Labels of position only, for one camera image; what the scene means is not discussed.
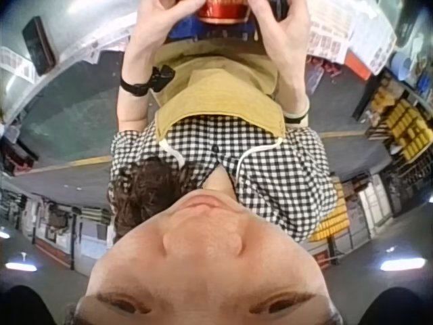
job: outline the checkered shirt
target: checkered shirt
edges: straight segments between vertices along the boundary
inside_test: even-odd
[[[166,139],[191,163],[196,188],[201,188],[219,165],[235,179],[237,164],[246,150],[276,142],[271,133],[241,118],[211,115],[179,121]],[[116,134],[112,156],[112,180],[121,168],[128,171],[131,163],[155,156],[178,168],[175,157],[156,142],[155,122],[143,133]],[[247,156],[234,188],[242,205],[280,226],[297,242],[308,238],[336,204],[325,149],[309,128],[288,129],[279,147]],[[111,186],[108,194],[112,200]]]

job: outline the yellow apron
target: yellow apron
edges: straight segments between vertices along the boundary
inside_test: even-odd
[[[258,45],[236,43],[234,51],[225,44],[227,40],[182,41],[162,47],[158,65],[168,64],[176,77],[156,94],[161,106],[155,117],[158,142],[176,122],[204,114],[240,117],[284,138],[281,106],[267,96],[277,84],[273,63]]]

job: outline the red cup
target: red cup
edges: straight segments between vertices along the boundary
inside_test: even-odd
[[[247,0],[207,0],[198,19],[208,24],[240,24],[250,17]]]

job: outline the yellow stripe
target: yellow stripe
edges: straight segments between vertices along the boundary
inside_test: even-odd
[[[361,137],[365,135],[365,131],[336,131],[336,132],[320,132],[321,139],[329,139],[331,137]]]
[[[101,157],[94,157],[94,158],[88,158],[88,159],[82,159],[82,160],[76,160],[67,162],[66,164],[62,165],[56,165],[56,166],[48,166],[38,169],[32,169],[28,172],[23,173],[16,173],[17,176],[21,175],[28,175],[28,174],[35,174],[35,173],[43,173],[46,171],[58,171],[60,169],[67,169],[67,168],[73,168],[73,167],[79,167],[79,166],[89,166],[89,165],[97,165],[102,163],[110,163],[112,160],[111,156],[101,156]]]

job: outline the eye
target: eye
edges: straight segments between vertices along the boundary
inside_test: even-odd
[[[314,295],[309,293],[289,292],[275,295],[258,305],[250,308],[250,313],[259,314],[273,314],[279,313],[286,309],[292,308],[295,305],[305,303],[310,300]]]
[[[110,304],[127,313],[135,313],[137,311],[137,308],[135,308],[135,306],[132,303],[129,303],[124,300],[110,301]]]
[[[126,313],[150,313],[152,310],[144,305],[141,301],[129,296],[122,294],[104,294],[98,295],[98,300],[107,303],[121,311]]]
[[[277,313],[293,306],[293,301],[279,300],[272,303],[268,308],[268,313]]]

